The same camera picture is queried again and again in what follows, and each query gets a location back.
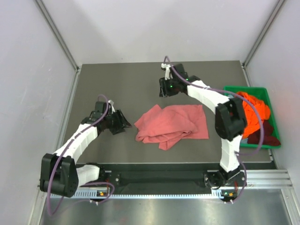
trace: dark red fabric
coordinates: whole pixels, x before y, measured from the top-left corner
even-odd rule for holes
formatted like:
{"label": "dark red fabric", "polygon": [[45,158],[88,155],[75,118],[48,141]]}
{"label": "dark red fabric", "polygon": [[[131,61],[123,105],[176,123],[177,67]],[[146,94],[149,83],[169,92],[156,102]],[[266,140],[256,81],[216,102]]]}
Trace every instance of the dark red fabric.
{"label": "dark red fabric", "polygon": [[[279,146],[281,145],[280,141],[276,138],[271,136],[274,131],[274,127],[265,120],[263,122],[263,129],[264,129],[264,139],[263,144],[271,145],[271,146]],[[250,134],[248,137],[248,144],[258,144],[260,138],[260,130],[255,131],[253,134]]]}

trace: purple cable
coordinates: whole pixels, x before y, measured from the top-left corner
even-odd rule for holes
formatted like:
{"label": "purple cable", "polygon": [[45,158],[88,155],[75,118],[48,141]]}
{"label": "purple cable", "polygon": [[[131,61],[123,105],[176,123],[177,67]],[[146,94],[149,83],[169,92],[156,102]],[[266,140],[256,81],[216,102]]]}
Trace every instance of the purple cable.
{"label": "purple cable", "polygon": [[[89,185],[104,185],[104,184],[111,186],[112,190],[110,191],[109,195],[105,199],[103,199],[102,201],[98,202],[98,204],[102,204],[102,203],[107,202],[108,199],[113,195],[113,193],[115,191],[115,186],[112,183],[110,183],[110,182],[93,182],[93,183],[84,184],[84,185],[82,185],[82,187],[89,186]],[[70,206],[64,208],[59,214],[56,214],[55,217],[52,217],[52,219],[57,219],[61,214],[63,214],[68,209],[74,207],[78,203],[89,202],[89,201],[90,201],[90,199],[82,199],[82,200],[76,201],[73,204],[71,204]]]}
{"label": "purple cable", "polygon": [[215,92],[218,92],[218,93],[226,93],[226,94],[230,94],[230,95],[233,95],[235,97],[238,97],[240,99],[242,99],[243,101],[247,102],[247,104],[253,109],[254,113],[256,114],[257,118],[258,118],[258,123],[259,123],[259,127],[260,127],[260,138],[259,138],[259,142],[258,142],[258,146],[256,148],[256,150],[254,150],[253,152],[251,153],[239,153],[239,152],[235,152],[236,154],[236,157],[238,159],[238,162],[241,164],[241,166],[243,167],[244,169],[244,174],[245,174],[245,180],[244,180],[244,183],[243,183],[243,186],[242,186],[242,189],[240,190],[240,193],[239,195],[232,201],[233,203],[236,202],[241,194],[244,192],[244,189],[245,189],[245,186],[247,184],[247,171],[246,171],[246,167],[245,165],[243,164],[242,160],[240,159],[240,156],[252,156],[252,155],[255,155],[259,152],[259,150],[262,148],[262,145],[263,145],[263,137],[264,137],[264,130],[263,130],[263,123],[262,123],[262,120],[261,120],[261,117],[258,113],[258,111],[255,109],[254,105],[251,104],[246,98],[234,93],[234,92],[231,92],[231,91],[227,91],[227,90],[219,90],[219,89],[215,89],[215,88],[204,88],[204,87],[201,87],[199,85],[196,85],[196,84],[193,84],[189,81],[187,81],[186,79],[184,79],[175,69],[174,65],[172,65],[169,57],[166,55],[165,56],[165,59],[164,59],[164,63],[165,62],[168,62],[170,65],[171,65],[171,68],[173,70],[173,72],[178,76],[179,79],[181,79],[183,82],[189,84],[189,85],[192,85],[194,87],[197,87],[197,88],[201,88],[201,89],[206,89],[206,90],[212,90],[212,91],[215,91]]}
{"label": "purple cable", "polygon": [[[105,99],[105,101],[106,101],[106,109],[105,109],[104,114],[103,114],[96,122],[92,123],[92,124],[89,125],[87,128],[83,129],[78,135],[76,135],[76,136],[75,136],[75,139],[76,139],[77,137],[79,137],[79,136],[80,136],[83,132],[85,132],[87,129],[89,129],[89,128],[93,127],[94,125],[96,125],[97,123],[99,123],[99,122],[105,117],[105,115],[107,114],[108,108],[109,108],[109,103],[108,103],[107,97],[105,97],[104,95],[98,95],[98,98],[97,98],[98,100],[99,100],[99,97],[103,97],[103,98]],[[47,199],[46,199],[47,212],[48,212],[48,215],[49,215],[49,216],[53,216],[53,215],[56,213],[56,211],[58,210],[58,208],[59,208],[59,206],[60,206],[60,204],[61,204],[61,202],[62,202],[62,200],[63,200],[63,198],[64,198],[64,197],[61,197],[61,199],[60,199],[60,201],[59,201],[57,207],[56,207],[55,210],[54,210],[54,212],[51,212],[50,195],[51,195],[51,187],[52,187],[52,182],[53,182],[53,179],[54,179],[54,175],[55,175],[55,172],[56,172],[56,170],[57,170],[57,167],[58,167],[58,165],[59,165],[59,163],[60,163],[60,161],[61,161],[63,155],[66,153],[66,151],[68,150],[68,148],[71,146],[71,144],[73,143],[73,141],[74,141],[75,139],[71,139],[70,142],[66,145],[65,149],[62,151],[61,155],[58,157],[58,159],[57,159],[57,161],[56,161],[56,163],[55,163],[55,165],[54,165],[54,167],[53,167],[52,173],[51,173],[51,175],[50,175],[49,185],[48,185],[48,189],[47,189]]]}

